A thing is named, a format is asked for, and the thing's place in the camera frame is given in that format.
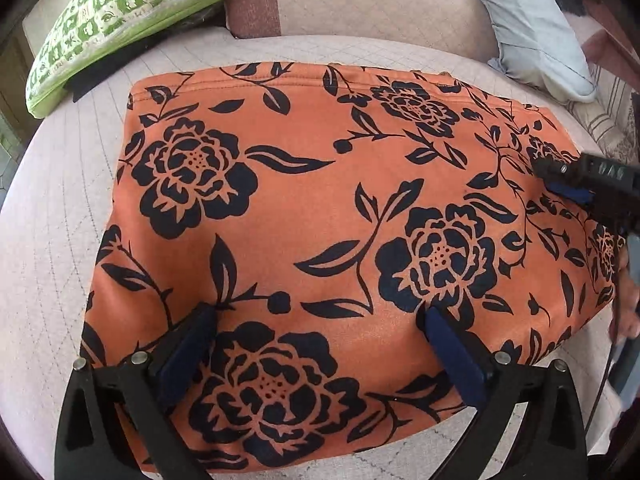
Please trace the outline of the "person right hand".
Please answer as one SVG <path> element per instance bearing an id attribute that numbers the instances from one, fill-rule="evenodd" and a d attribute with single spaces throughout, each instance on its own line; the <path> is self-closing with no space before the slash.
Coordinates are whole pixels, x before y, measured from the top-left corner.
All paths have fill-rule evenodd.
<path id="1" fill-rule="evenodd" d="M 620 251 L 618 257 L 618 283 L 616 298 L 620 306 L 608 328 L 608 334 L 614 344 L 620 344 L 625 339 L 636 339 L 639 336 L 640 321 L 636 312 L 639 301 L 639 286 L 629 275 L 629 257 L 627 248 Z"/>

